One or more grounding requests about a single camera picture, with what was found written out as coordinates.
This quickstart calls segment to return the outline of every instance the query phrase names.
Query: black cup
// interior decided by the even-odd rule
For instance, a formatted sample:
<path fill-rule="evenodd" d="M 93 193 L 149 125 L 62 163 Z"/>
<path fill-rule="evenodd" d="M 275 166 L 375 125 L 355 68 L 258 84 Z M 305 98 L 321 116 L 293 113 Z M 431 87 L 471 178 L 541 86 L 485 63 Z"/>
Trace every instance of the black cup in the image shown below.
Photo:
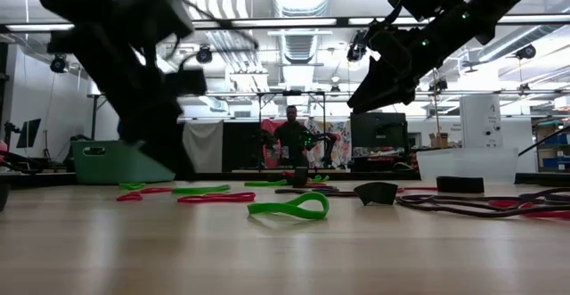
<path fill-rule="evenodd" d="M 0 184 L 0 212 L 2 212 L 4 210 L 4 206 L 6 206 L 8 194 L 10 194 L 10 185 Z"/>

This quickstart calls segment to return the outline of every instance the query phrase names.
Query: black shirt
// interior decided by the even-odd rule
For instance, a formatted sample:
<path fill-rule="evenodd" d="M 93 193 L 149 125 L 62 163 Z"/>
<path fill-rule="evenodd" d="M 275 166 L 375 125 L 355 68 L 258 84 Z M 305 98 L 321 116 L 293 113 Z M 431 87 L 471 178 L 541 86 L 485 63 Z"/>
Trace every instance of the black shirt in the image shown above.
<path fill-rule="evenodd" d="M 298 123 L 298 121 L 285 122 L 275 129 L 275 138 L 281 142 L 281 151 L 283 147 L 289 149 L 289 159 L 296 160 L 303 157 L 303 146 L 301 145 L 301 134 L 308 129 Z"/>

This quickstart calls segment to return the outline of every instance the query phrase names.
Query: monitor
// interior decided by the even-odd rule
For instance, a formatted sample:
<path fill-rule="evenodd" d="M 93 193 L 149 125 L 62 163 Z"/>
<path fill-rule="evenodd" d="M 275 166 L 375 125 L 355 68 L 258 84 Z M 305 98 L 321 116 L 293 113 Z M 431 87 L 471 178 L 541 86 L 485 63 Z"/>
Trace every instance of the monitor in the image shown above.
<path fill-rule="evenodd" d="M 41 119 L 33 119 L 24 122 L 24 126 L 21 128 L 20 138 L 18 138 L 16 148 L 30 148 L 34 146 L 37 130 L 39 130 L 39 124 L 41 121 Z"/>

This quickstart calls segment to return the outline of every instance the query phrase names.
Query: colorful banner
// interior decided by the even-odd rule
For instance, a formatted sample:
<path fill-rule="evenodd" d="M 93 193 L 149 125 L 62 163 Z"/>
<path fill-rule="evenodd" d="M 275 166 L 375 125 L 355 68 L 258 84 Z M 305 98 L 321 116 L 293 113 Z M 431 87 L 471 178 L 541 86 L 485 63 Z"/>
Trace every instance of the colorful banner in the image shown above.
<path fill-rule="evenodd" d="M 305 121 L 305 127 L 313 134 L 323 132 L 322 121 L 308 119 Z M 327 122 L 324 132 L 333 134 L 337 137 L 335 147 L 332 149 L 332 166 L 346 166 L 351 159 L 352 145 L 350 133 L 350 120 L 339 122 Z M 311 151 L 307 153 L 309 166 L 311 168 L 322 167 L 322 157 L 324 156 L 324 143 L 319 142 Z"/>

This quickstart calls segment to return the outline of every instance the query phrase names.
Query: white curtain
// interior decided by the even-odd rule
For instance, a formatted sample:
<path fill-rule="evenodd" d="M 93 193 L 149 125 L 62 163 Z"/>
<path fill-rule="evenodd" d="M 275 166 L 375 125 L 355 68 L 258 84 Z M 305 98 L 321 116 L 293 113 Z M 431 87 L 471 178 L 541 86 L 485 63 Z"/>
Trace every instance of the white curtain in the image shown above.
<path fill-rule="evenodd" d="M 224 123 L 186 123 L 183 143 L 198 173 L 221 173 Z"/>

